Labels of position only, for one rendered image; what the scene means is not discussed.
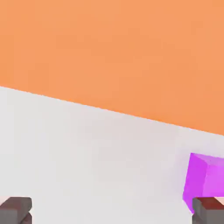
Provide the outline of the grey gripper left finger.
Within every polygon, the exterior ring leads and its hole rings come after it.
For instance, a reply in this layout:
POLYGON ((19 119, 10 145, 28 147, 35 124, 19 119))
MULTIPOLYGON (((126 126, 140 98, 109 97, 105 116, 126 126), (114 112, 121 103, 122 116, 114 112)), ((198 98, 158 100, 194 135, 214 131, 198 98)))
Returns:
POLYGON ((32 199, 9 197, 0 204, 0 224, 32 224, 32 199))

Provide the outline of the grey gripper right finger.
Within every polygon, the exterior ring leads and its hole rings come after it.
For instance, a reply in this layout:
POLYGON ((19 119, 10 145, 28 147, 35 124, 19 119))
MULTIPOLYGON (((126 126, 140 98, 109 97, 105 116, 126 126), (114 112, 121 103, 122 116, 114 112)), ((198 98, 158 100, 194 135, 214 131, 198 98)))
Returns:
POLYGON ((196 197, 192 207, 192 224, 224 224, 224 197, 196 197))

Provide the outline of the small magenta cube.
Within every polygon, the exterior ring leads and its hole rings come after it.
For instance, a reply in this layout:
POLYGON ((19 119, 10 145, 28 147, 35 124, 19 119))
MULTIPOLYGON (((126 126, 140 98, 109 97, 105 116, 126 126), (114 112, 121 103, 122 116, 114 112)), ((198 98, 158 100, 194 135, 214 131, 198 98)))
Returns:
POLYGON ((191 153, 182 198, 193 212, 195 197, 224 197, 224 158, 191 153))

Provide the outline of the large orange box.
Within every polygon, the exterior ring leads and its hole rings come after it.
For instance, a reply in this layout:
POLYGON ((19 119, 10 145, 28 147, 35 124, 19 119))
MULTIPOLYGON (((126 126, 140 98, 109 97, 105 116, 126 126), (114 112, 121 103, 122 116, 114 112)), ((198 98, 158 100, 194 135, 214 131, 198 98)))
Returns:
POLYGON ((224 135, 224 0, 0 0, 0 86, 224 135))

